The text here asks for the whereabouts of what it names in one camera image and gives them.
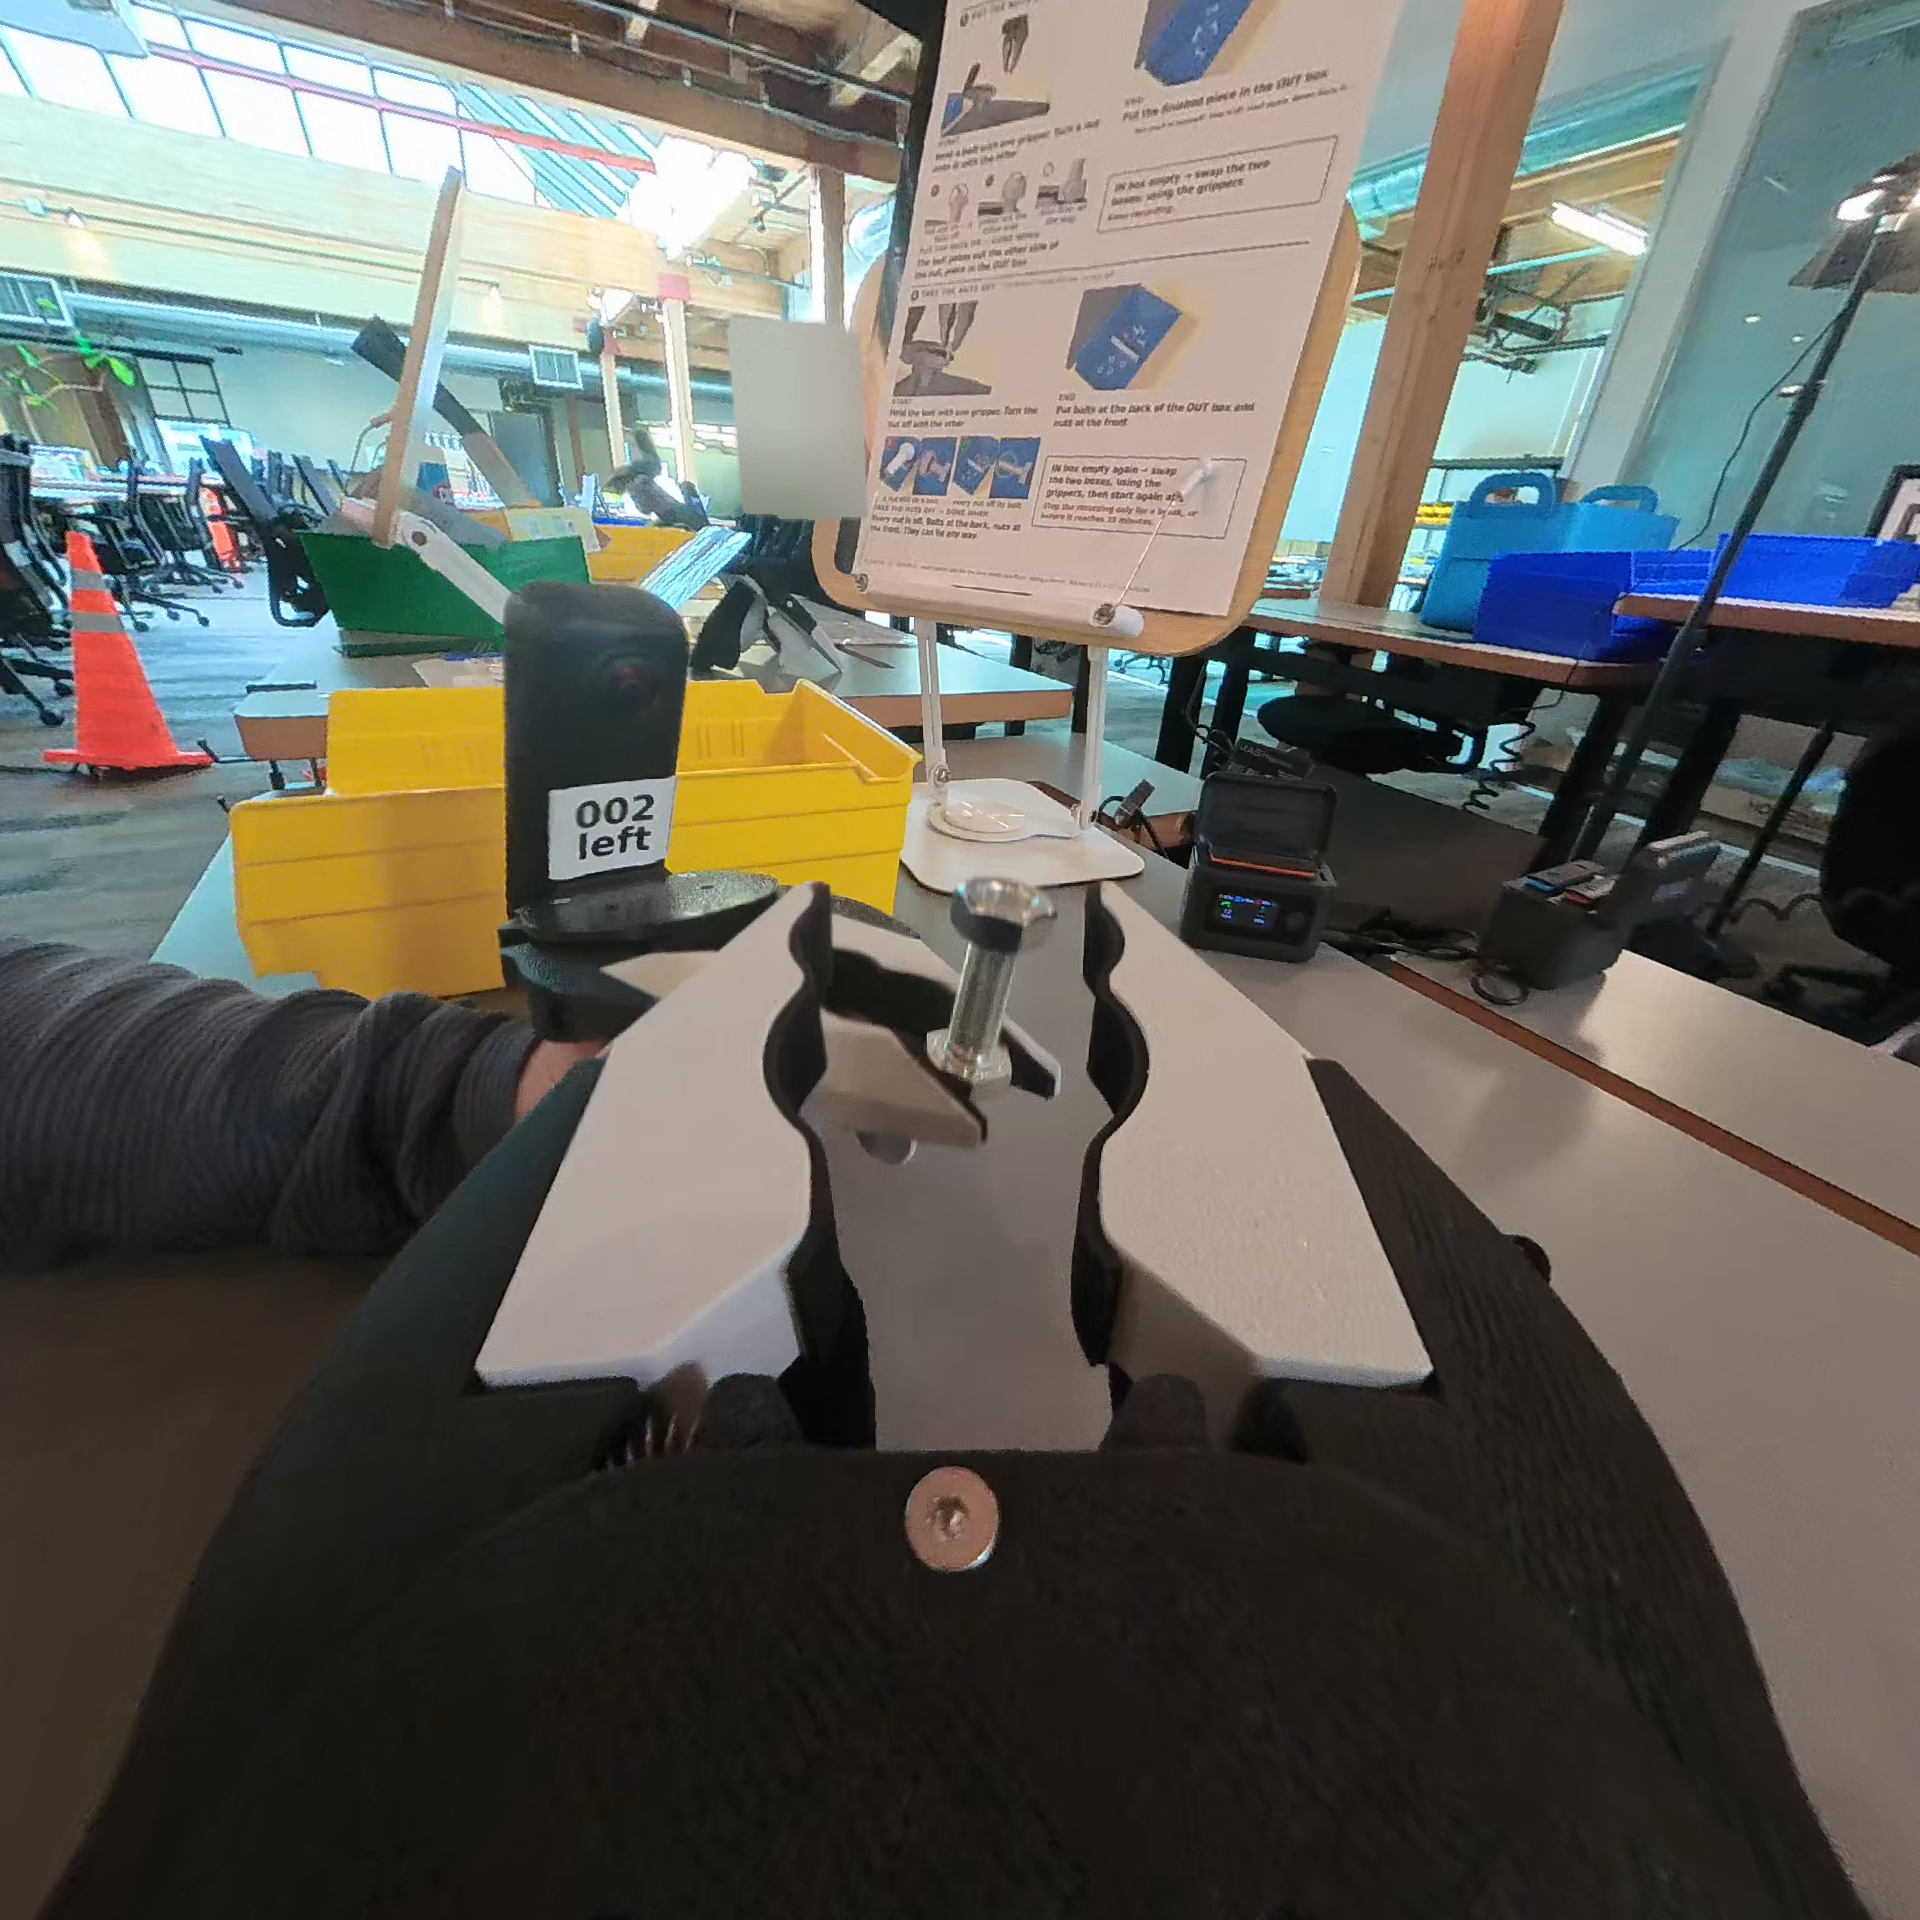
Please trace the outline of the white board stand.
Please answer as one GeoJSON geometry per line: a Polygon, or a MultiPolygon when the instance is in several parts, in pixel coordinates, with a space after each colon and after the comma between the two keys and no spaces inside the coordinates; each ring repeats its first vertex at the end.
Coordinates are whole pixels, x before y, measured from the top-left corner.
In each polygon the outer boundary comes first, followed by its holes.
{"type": "Polygon", "coordinates": [[[1089,716],[1080,735],[1073,803],[1057,803],[1032,781],[954,780],[945,749],[938,622],[929,615],[914,619],[927,797],[911,804],[900,853],[914,883],[954,895],[971,878],[1057,889],[1144,873],[1139,849],[1097,822],[1106,796],[1108,651],[1114,641],[1139,641],[1144,633],[1145,615],[1123,601],[1097,606],[1081,629],[1089,716]]]}

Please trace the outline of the black tripod stand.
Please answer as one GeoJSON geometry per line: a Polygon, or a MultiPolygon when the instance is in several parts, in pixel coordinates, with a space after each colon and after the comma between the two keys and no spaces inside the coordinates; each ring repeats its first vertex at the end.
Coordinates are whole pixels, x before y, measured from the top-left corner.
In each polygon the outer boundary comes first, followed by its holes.
{"type": "Polygon", "coordinates": [[[1881,166],[1860,186],[1859,191],[1853,191],[1853,196],[1836,205],[1834,220],[1840,228],[1837,235],[1797,274],[1795,284],[1807,291],[1843,291],[1840,306],[1818,339],[1818,353],[1809,375],[1792,383],[1780,431],[1772,443],[1729,537],[1723,540],[1723,549],[1712,564],[1709,580],[1671,641],[1669,653],[1650,683],[1650,692],[1639,708],[1634,727],[1623,738],[1623,748],[1605,786],[1589,806],[1579,837],[1570,850],[1573,857],[1596,854],[1612,821],[1623,809],[1628,789],[1633,786],[1634,772],[1649,749],[1652,730],[1673,703],[1696,651],[1712,630],[1712,615],[1727,595],[1727,586],[1748,540],[1753,537],[1775,489],[1780,485],[1797,443],[1804,438],[1818,414],[1818,405],[1821,402],[1840,353],[1848,346],[1868,300],[1873,294],[1911,294],[1916,291],[1916,234],[1908,231],[1908,226],[1916,223],[1916,205],[1919,155],[1908,154],[1881,166]]]}

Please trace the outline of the orange traffic cone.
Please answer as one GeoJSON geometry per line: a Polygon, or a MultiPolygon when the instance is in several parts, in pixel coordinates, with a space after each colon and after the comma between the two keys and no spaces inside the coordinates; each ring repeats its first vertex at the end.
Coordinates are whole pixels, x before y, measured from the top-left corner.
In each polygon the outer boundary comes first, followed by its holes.
{"type": "Polygon", "coordinates": [[[65,561],[75,740],[45,749],[41,762],[85,778],[170,778],[210,769],[207,749],[175,740],[93,542],[80,530],[66,533],[65,561]]]}

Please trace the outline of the yellow plastic bin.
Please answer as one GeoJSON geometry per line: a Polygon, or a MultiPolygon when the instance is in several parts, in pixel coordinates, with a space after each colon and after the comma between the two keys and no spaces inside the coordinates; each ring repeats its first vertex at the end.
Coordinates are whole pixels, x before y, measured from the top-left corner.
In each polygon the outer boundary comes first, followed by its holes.
{"type": "Polygon", "coordinates": [[[369,999],[499,991],[504,804],[499,785],[236,804],[234,919],[255,972],[369,999]]]}
{"type": "MultiPolygon", "coordinates": [[[[288,857],[394,860],[357,883],[404,903],[481,895],[507,914],[501,689],[357,689],[327,708],[327,790],[280,828],[288,857]]],[[[834,697],[689,685],[666,861],[824,881],[889,914],[920,757],[834,697]]]]}

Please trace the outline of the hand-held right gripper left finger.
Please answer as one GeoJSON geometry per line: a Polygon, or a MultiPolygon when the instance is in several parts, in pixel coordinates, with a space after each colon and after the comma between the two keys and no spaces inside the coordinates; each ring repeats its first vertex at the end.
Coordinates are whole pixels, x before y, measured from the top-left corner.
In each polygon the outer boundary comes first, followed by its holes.
{"type": "Polygon", "coordinates": [[[601,1055],[475,1374],[691,1406],[769,1377],[819,1445],[871,1445],[868,1323],[805,1122],[828,1068],[833,898],[789,889],[601,1055]]]}

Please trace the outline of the black battery charger dock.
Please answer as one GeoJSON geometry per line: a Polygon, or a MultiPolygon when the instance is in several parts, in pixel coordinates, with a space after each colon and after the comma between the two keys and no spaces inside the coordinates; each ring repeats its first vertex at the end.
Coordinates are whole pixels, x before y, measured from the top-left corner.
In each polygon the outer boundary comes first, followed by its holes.
{"type": "Polygon", "coordinates": [[[1691,921],[1722,844],[1684,831],[1619,871],[1575,860],[1507,881],[1474,946],[1474,989],[1556,991],[1605,973],[1649,929],[1691,921]]]}

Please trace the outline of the blue plastic bin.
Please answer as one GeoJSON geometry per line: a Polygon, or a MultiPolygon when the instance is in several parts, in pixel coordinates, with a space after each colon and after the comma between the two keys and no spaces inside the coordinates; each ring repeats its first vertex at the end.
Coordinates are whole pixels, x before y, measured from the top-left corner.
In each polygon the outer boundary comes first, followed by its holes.
{"type": "Polygon", "coordinates": [[[1480,601],[1474,642],[1578,663],[1656,666],[1664,660],[1676,622],[1619,612],[1619,604],[1634,595],[1625,591],[1634,554],[1652,554],[1652,549],[1495,561],[1480,601]]]}
{"type": "MultiPolygon", "coordinates": [[[[1729,537],[1715,547],[1634,554],[1625,591],[1701,597],[1729,537]]],[[[1748,534],[1719,597],[1804,607],[1892,607],[1919,580],[1919,547],[1856,534],[1748,534]]]]}

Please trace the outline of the black office chair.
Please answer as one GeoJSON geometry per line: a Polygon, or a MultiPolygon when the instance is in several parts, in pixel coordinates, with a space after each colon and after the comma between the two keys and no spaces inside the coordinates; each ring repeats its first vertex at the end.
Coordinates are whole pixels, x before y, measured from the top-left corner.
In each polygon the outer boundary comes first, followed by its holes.
{"type": "Polygon", "coordinates": [[[290,630],[316,629],[330,612],[330,601],[305,554],[305,533],[314,518],[293,500],[267,492],[250,459],[226,438],[204,437],[201,447],[264,558],[273,619],[290,630]]]}

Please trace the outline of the person's left forearm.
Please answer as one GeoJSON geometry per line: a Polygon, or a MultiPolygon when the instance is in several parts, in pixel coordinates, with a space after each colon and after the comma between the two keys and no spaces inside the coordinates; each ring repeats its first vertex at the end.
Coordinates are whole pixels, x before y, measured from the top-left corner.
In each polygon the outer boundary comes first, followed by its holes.
{"type": "Polygon", "coordinates": [[[2,1266],[380,1257],[601,1043],[399,991],[267,999],[2,946],[2,1266]]]}

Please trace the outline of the black charger case with screen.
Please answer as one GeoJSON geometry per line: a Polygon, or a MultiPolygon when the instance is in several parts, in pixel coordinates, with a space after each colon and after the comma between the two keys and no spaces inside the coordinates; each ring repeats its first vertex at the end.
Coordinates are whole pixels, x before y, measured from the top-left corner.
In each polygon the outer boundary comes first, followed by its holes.
{"type": "Polygon", "coordinates": [[[1331,785],[1216,772],[1192,817],[1179,938],[1199,950],[1309,962],[1328,932],[1331,785]]]}

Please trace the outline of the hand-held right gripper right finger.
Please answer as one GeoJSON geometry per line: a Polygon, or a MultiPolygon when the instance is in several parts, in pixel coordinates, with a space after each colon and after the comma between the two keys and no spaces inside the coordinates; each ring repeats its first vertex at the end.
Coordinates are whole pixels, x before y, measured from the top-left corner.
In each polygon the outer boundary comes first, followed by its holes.
{"type": "Polygon", "coordinates": [[[1085,1361],[1133,1383],[1424,1386],[1309,1051],[1112,885],[1089,895],[1084,979],[1106,1109],[1073,1243],[1085,1361]]]}

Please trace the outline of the printed instruction sheet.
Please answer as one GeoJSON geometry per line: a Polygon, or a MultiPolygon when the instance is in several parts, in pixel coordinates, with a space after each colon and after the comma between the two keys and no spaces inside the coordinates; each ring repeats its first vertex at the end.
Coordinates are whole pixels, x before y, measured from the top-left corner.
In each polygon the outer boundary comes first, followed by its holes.
{"type": "Polygon", "coordinates": [[[1225,615],[1399,2],[949,4],[855,575],[1225,615]]]}

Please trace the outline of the green plastic bin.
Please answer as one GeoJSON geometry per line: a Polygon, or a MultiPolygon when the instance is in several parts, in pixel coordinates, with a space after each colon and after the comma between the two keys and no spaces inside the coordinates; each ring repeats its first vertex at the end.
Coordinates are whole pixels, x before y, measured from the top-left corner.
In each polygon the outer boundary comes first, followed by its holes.
{"type": "MultiPolygon", "coordinates": [[[[499,651],[499,619],[418,556],[375,547],[352,533],[306,530],[300,547],[339,622],[345,653],[395,653],[432,644],[499,651]]],[[[536,582],[591,582],[588,554],[576,534],[468,543],[465,554],[505,591],[536,582]]]]}

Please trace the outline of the wooden post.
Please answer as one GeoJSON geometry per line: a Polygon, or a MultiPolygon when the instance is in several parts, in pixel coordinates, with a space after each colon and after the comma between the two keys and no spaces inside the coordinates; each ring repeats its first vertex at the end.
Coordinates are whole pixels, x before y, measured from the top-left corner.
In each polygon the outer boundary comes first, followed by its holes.
{"type": "Polygon", "coordinates": [[[1467,349],[1562,2],[1463,7],[1319,597],[1386,607],[1467,349]]]}

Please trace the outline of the wooden board on white arm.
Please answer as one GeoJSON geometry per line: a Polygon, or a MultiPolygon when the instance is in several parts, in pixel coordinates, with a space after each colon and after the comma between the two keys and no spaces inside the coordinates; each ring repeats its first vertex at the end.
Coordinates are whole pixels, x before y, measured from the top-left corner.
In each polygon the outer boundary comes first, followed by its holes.
{"type": "Polygon", "coordinates": [[[431,410],[442,383],[452,302],[452,261],[460,249],[463,222],[465,173],[451,166],[443,173],[434,222],[423,249],[415,325],[403,349],[399,397],[392,412],[388,453],[377,471],[373,497],[343,499],[337,522],[375,547],[415,554],[479,612],[501,623],[511,606],[511,590],[431,516],[404,506],[423,443],[421,417],[431,410]]]}

